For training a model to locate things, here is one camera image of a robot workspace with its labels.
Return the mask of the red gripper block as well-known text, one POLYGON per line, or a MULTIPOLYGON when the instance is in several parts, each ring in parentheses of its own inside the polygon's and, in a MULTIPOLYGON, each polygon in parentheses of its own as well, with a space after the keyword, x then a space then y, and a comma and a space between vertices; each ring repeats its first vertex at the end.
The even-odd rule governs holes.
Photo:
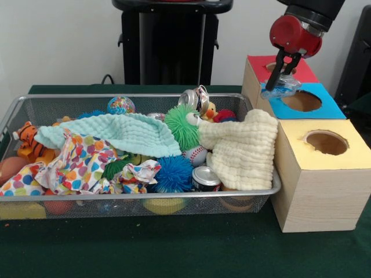
POLYGON ((286 56, 291 58, 283 70, 283 75, 291 75, 301 57, 316 55, 322 46, 322 33, 310 32, 310 25, 292 15, 278 18, 270 29, 270 41, 273 46, 280 48, 276 56, 275 68, 272 71, 272 89, 277 85, 286 56))

